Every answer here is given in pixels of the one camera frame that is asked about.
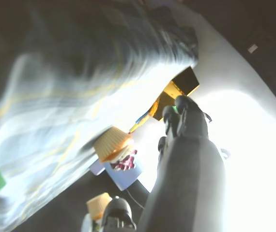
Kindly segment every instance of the robotic hand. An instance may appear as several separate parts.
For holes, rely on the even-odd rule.
[[[223,160],[208,139],[205,114],[197,104],[186,96],[179,96],[175,105],[177,112],[172,106],[163,111],[167,137],[159,141],[158,177],[138,231],[223,232]],[[130,221],[127,219],[126,230],[121,226],[117,231],[134,231],[136,227]],[[103,228],[108,228],[107,225],[107,220],[103,220]]]

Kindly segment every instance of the cable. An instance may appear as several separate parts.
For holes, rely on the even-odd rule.
[[[135,200],[135,198],[133,198],[133,196],[130,194],[130,192],[128,191],[128,189],[125,189],[125,190],[127,191],[127,193],[128,193],[128,195],[130,196],[130,198],[131,198],[137,205],[139,205],[140,208],[144,209],[144,207],[143,207],[141,204],[139,204],[139,202],[137,202],[137,201]]]

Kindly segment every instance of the dark floor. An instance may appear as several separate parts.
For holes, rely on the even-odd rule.
[[[139,181],[136,181],[128,190],[136,201],[142,205],[145,204],[149,193]],[[88,172],[13,231],[79,232],[83,218],[87,214],[85,202],[103,192],[108,192],[110,196],[125,198],[131,205],[134,221],[138,222],[142,209],[128,193],[119,191],[106,172],[99,176]]]

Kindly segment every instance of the robotic arm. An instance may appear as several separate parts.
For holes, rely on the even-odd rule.
[[[223,160],[216,146],[208,139],[205,114],[197,104],[186,96],[179,96],[175,105],[178,113],[172,106],[165,107],[163,111],[167,137],[159,141],[158,177],[137,230],[223,232]],[[102,228],[114,228],[108,226],[107,218],[109,213],[103,218]],[[129,226],[120,227],[117,231],[136,230],[132,220],[123,218],[128,223],[121,224]]]

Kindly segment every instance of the white surface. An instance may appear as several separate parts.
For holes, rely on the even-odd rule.
[[[148,3],[168,5],[180,25],[196,30],[199,63],[194,72],[200,87],[191,97],[214,121],[209,129],[211,140],[232,153],[226,165],[228,230],[276,231],[276,97],[202,16],[172,1]],[[157,142],[147,145],[147,157],[155,146]],[[139,178],[147,189],[156,166],[155,162],[149,165],[145,178]]]

